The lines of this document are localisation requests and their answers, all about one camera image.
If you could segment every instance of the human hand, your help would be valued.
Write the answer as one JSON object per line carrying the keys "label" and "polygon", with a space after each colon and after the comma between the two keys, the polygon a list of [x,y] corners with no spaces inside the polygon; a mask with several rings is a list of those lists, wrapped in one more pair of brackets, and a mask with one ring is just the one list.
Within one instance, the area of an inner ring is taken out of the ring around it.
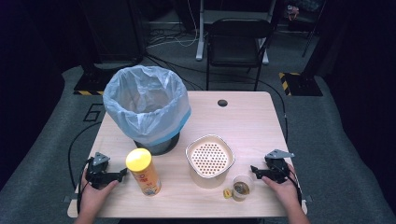
{"label": "human hand", "polygon": [[[290,179],[295,183],[296,177],[294,176],[294,167],[288,164],[290,170]],[[289,179],[278,184],[270,178],[263,176],[262,180],[276,193],[276,197],[280,200],[283,207],[286,209],[288,214],[289,224],[309,224],[308,217],[305,215],[302,207],[300,206],[299,199],[297,197],[297,188],[294,183]]]}
{"label": "human hand", "polygon": [[[290,170],[290,178],[295,182],[296,178],[294,176],[294,167],[292,167],[290,164],[288,164],[288,166]],[[300,204],[298,202],[297,189],[289,179],[287,179],[282,184],[278,184],[266,176],[263,176],[262,180],[274,190],[276,197],[280,200],[285,208],[290,205]]]}
{"label": "human hand", "polygon": [[81,186],[78,186],[82,188],[82,196],[80,211],[75,223],[93,223],[97,213],[105,203],[107,196],[110,194],[111,190],[119,184],[118,180],[114,180],[103,189],[95,189],[85,179],[86,174],[87,169],[84,170],[82,175]]}

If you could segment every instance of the dark curtain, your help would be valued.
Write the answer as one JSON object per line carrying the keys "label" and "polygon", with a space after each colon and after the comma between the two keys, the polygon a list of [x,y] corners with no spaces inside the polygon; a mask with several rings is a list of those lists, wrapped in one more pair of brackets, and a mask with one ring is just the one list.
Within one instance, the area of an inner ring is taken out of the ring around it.
{"label": "dark curtain", "polygon": [[325,77],[344,130],[396,211],[396,2],[356,1],[332,72]]}
{"label": "dark curtain", "polygon": [[[70,40],[73,34],[81,35],[76,40],[84,43],[82,49],[94,60],[79,12],[75,1],[0,3],[0,188],[58,103],[64,89],[62,72],[80,64]],[[68,30],[70,26],[76,28],[74,33]]]}

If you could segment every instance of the forearm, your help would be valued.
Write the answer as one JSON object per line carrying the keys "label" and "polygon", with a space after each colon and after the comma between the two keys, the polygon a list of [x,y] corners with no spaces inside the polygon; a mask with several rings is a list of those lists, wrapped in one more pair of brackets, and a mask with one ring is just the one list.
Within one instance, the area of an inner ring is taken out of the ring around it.
{"label": "forearm", "polygon": [[309,224],[308,217],[305,215],[299,203],[285,204],[288,214],[289,224]]}
{"label": "forearm", "polygon": [[74,224],[91,224],[95,220],[95,216],[79,214]]}

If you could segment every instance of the wooden table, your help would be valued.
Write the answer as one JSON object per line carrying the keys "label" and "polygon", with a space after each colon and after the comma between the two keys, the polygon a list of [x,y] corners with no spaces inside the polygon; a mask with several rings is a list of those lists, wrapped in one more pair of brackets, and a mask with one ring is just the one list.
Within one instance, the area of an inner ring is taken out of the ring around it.
{"label": "wooden table", "polygon": [[[263,91],[189,91],[191,116],[180,132],[179,141],[170,152],[153,157],[163,187],[152,197],[145,196],[128,172],[109,195],[99,217],[283,217],[285,211],[273,191],[255,178],[250,165],[267,169],[264,156],[275,148],[288,151],[271,96]],[[218,105],[226,100],[227,106]],[[186,148],[207,135],[220,136],[235,155],[222,185],[202,189],[190,177]],[[108,172],[125,168],[127,154],[135,149],[106,114],[92,146],[90,156],[101,152],[110,157]],[[237,175],[250,175],[255,189],[243,202],[225,199],[223,190],[232,187]],[[76,217],[76,200],[67,214]]]}

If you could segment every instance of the black wall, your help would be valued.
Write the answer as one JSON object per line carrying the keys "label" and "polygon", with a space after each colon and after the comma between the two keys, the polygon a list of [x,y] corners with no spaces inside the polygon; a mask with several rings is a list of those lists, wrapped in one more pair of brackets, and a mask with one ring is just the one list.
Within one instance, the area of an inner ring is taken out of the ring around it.
{"label": "black wall", "polygon": [[64,80],[25,4],[1,2],[0,30],[2,188],[50,117]]}
{"label": "black wall", "polygon": [[84,0],[79,5],[101,63],[141,62],[150,30],[136,0]]}
{"label": "black wall", "polygon": [[344,40],[332,73],[325,80],[338,106],[347,136],[375,173],[395,213],[394,8],[396,2],[391,0],[352,4]]}

